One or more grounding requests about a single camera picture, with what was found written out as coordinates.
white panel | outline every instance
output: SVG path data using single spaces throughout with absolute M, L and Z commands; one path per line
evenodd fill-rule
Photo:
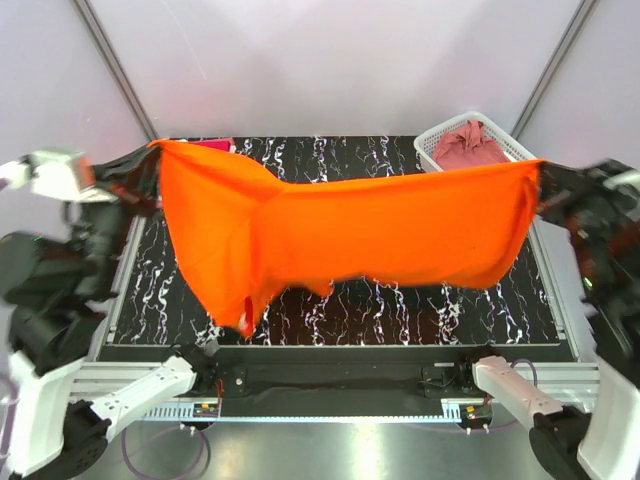
M 519 139 L 527 149 L 573 167 L 612 157 L 640 168 L 639 15 L 640 2 L 634 0 L 598 4 Z M 545 241 L 584 352 L 590 353 L 582 287 L 566 232 L 547 226 Z
M 163 136 L 510 130 L 578 0 L 93 0 Z
M 47 146 L 103 162 L 145 143 L 70 1 L 2 0 L 0 49 L 0 164 Z M 66 238 L 60 202 L 0 192 L 0 237 L 21 229 Z M 9 312 L 0 305 L 0 368 Z

black marble table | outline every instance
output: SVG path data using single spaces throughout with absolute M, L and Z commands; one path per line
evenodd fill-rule
M 413 137 L 238 138 L 236 145 L 238 153 L 288 182 L 422 171 Z M 558 342 L 529 240 L 508 275 L 491 289 L 397 288 L 355 279 L 321 298 L 291 288 L 264 312 L 256 335 L 244 340 L 216 327 L 191 293 L 177 268 L 166 220 L 158 214 L 145 226 L 112 345 L 201 343 L 211 337 L 221 344 L 298 346 Z

white laundry basket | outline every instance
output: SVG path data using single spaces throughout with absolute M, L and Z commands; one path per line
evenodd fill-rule
M 457 117 L 453 117 L 451 120 L 447 120 L 446 122 L 427 130 L 419 137 L 416 137 L 413 145 L 418 153 L 420 153 L 420 165 L 425 172 L 442 170 L 433 158 L 431 158 L 440 138 L 442 138 L 442 135 L 445 132 L 454 132 L 458 128 L 463 127 L 469 120 L 479 120 L 484 123 L 484 134 L 498 142 L 504 150 L 504 153 L 512 162 L 536 158 L 531 154 L 531 152 L 516 142 L 511 135 L 502 130 L 483 114 L 479 112 L 467 112 L 462 115 L 458 115 Z

robotic arm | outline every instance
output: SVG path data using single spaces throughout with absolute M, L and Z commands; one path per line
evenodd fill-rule
M 600 357 L 593 415 L 529 384 L 490 347 L 456 365 L 463 390 L 502 403 L 529 430 L 538 461 L 558 479 L 635 478 L 640 465 L 640 172 L 614 160 L 585 170 L 546 164 L 538 213 L 569 231 L 596 311 L 589 322 Z
M 157 403 L 213 387 L 214 363 L 195 345 L 181 347 L 144 378 L 94 402 L 68 405 L 133 219 L 156 211 L 160 151 L 143 147 L 92 167 L 78 152 L 42 150 L 0 167 L 0 185 L 30 182 L 35 193 L 63 200 L 67 242 L 15 232 L 0 240 L 0 295 L 16 306 L 10 319 L 10 368 L 20 397 L 10 439 L 12 479 L 75 477 L 108 443 Z M 69 220 L 69 203 L 80 216 Z

orange cloth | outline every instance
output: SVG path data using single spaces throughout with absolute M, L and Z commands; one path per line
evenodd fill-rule
M 216 324 L 245 334 L 290 285 L 494 285 L 535 216 L 542 163 L 301 185 L 242 155 L 154 144 L 180 270 Z

